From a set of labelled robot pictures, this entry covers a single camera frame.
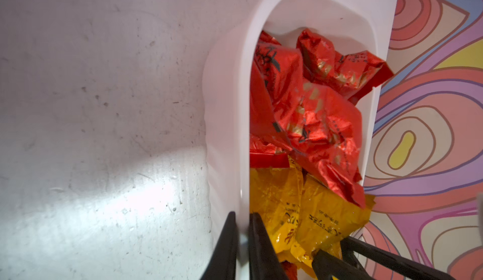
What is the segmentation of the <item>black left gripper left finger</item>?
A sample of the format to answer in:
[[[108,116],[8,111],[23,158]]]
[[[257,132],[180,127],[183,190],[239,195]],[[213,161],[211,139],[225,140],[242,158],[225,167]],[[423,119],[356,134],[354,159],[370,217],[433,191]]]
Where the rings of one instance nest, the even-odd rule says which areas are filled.
[[[239,230],[236,224],[236,213],[230,212],[201,280],[234,280],[238,244]]]

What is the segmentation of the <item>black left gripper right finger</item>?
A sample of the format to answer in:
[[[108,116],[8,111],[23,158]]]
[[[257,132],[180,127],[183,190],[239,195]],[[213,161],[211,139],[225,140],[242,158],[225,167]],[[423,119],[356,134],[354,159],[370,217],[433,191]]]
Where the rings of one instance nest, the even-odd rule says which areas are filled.
[[[249,266],[251,280],[288,279],[258,213],[250,214]]]

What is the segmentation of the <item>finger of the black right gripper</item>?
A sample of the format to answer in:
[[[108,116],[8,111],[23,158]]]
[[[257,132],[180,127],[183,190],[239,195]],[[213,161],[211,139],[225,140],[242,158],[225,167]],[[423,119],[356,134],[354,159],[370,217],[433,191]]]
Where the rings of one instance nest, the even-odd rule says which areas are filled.
[[[384,251],[353,237],[343,239],[340,245],[342,259],[325,251],[318,251],[315,254],[312,267],[318,279],[372,279],[355,254],[360,254],[410,279],[453,279],[445,272]]]

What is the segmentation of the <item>yellow tea bag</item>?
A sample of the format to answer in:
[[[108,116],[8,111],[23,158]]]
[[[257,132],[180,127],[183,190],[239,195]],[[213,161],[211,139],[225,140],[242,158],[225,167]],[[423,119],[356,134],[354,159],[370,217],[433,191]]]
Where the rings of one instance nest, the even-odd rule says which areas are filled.
[[[369,221],[375,196],[365,194],[364,208],[346,201],[307,174],[301,195],[299,223],[289,250],[277,257],[289,279],[298,279],[301,269],[315,278],[313,257],[318,251],[342,260],[341,241]]]
[[[250,211],[261,216],[277,254],[291,249],[299,225],[303,171],[293,159],[288,163],[250,170]]]

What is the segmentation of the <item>red tea bag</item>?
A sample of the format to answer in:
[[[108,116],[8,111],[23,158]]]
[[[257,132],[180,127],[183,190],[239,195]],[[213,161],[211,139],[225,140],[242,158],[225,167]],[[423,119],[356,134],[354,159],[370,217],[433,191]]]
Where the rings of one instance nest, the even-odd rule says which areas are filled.
[[[332,88],[354,105],[394,76],[386,61],[371,52],[343,55],[308,28],[300,33],[296,48],[302,53],[307,80]]]
[[[250,77],[250,133],[287,152],[332,192],[365,207],[359,184],[360,111],[304,78],[298,49],[258,42]]]
[[[250,167],[255,169],[286,169],[290,167],[288,154],[255,135],[250,135]]]

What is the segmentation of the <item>white storage box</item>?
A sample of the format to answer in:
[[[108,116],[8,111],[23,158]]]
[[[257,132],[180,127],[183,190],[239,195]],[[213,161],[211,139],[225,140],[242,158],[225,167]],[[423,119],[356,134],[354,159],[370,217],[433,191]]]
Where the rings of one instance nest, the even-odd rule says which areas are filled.
[[[385,59],[397,0],[258,0],[220,37],[203,71],[208,183],[213,238],[230,212],[240,232],[236,278],[249,279],[249,89],[261,32],[293,47],[304,28],[325,36],[342,54],[369,51]]]

